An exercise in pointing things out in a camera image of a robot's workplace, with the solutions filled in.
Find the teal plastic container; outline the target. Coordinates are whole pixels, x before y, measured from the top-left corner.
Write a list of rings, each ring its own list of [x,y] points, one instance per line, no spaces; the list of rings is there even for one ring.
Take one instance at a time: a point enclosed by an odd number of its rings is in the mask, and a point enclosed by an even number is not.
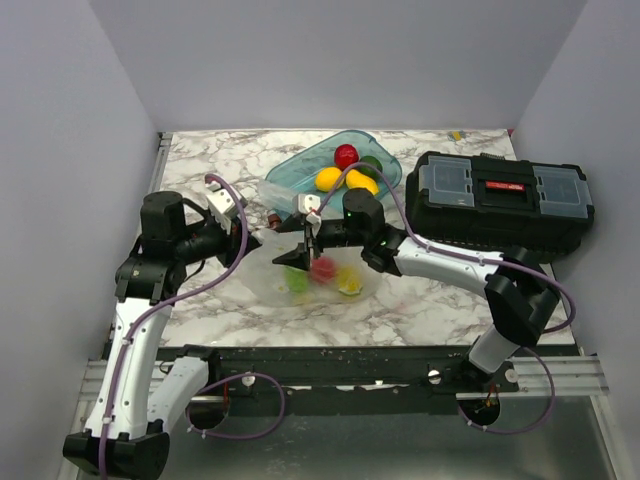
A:
[[[293,198],[298,193],[311,193],[323,198],[325,193],[315,188],[316,174],[334,166],[334,152],[342,144],[352,145],[360,156],[370,155],[379,160],[391,185],[396,187],[400,183],[402,167],[399,161],[373,136],[360,130],[344,130],[272,168],[258,185],[263,205],[284,217],[293,211]]]

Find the yellow-green fake starfruit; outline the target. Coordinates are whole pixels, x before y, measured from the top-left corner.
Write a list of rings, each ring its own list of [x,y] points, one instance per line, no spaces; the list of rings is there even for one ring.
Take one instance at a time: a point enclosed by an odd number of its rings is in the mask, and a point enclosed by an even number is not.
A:
[[[361,276],[352,267],[342,267],[336,271],[335,281],[338,292],[345,296],[357,296],[362,291]]]

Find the clear plastic lemon-print bag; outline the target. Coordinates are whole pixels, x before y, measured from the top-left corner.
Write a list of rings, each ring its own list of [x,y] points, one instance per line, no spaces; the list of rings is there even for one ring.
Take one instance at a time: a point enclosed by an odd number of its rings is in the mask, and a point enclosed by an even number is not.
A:
[[[261,246],[244,257],[237,274],[261,303],[272,307],[352,303],[376,293],[382,278],[366,266],[356,247],[326,249],[312,260],[308,270],[274,264],[274,258],[302,241],[300,232],[275,231],[275,226],[293,212],[297,193],[266,180],[259,182],[257,191],[273,218],[268,228],[256,232]]]

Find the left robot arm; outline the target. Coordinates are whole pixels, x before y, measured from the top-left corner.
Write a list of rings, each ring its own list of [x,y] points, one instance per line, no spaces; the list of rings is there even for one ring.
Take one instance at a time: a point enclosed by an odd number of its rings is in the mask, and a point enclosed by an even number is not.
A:
[[[66,437],[63,456],[102,479],[157,479],[170,432],[191,398],[214,393],[220,356],[185,346],[157,388],[151,386],[162,333],[191,264],[217,259],[227,270],[258,247],[245,198],[233,187],[212,190],[206,207],[175,191],[147,195],[141,233],[115,275],[114,336],[97,399],[83,430]]]

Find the red fake apple front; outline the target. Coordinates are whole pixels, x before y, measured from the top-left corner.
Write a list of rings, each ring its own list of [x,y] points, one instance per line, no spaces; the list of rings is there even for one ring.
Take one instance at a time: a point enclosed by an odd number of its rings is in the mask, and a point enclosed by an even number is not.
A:
[[[335,261],[329,257],[321,256],[312,261],[309,277],[319,285],[327,285],[334,280],[336,272],[337,267]]]

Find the green fake leaf fruit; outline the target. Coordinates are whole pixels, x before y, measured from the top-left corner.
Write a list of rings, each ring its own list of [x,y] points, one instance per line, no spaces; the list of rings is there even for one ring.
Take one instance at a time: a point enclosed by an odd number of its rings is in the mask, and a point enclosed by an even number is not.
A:
[[[304,270],[286,267],[284,269],[284,281],[288,290],[292,293],[301,294],[309,289],[308,273]]]

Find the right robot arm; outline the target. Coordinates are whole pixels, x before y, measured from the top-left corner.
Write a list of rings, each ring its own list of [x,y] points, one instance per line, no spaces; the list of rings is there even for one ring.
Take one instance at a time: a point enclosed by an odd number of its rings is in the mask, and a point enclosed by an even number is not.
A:
[[[475,252],[428,241],[387,223],[382,204],[366,189],[344,194],[343,216],[335,220],[322,220],[317,196],[301,194],[294,203],[296,213],[282,226],[302,231],[303,239],[273,264],[307,271],[326,249],[358,247],[376,272],[436,280],[486,300],[492,324],[459,370],[471,391],[493,384],[496,371],[517,350],[537,345],[560,301],[558,287],[526,250]]]

